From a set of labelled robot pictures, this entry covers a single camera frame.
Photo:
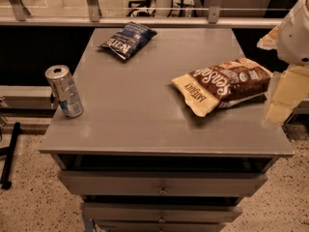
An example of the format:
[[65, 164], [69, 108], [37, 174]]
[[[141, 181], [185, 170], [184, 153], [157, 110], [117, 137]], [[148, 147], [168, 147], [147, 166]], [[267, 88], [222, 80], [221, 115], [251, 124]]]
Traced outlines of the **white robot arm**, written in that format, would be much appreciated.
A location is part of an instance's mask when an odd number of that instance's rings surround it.
[[257, 47], [276, 49], [288, 64], [276, 72], [267, 91], [265, 119], [283, 124], [309, 94], [309, 0], [298, 0], [280, 25], [259, 39]]

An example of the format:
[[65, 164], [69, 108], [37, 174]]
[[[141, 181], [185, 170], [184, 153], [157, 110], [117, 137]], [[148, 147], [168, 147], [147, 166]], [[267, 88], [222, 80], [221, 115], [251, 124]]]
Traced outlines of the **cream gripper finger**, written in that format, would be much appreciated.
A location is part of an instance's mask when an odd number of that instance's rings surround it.
[[259, 39], [257, 47], [264, 50], [273, 50], [277, 48], [279, 26], [273, 27], [266, 35]]
[[283, 103], [267, 101], [265, 104], [265, 118], [271, 123], [283, 124], [292, 114], [292, 110]]

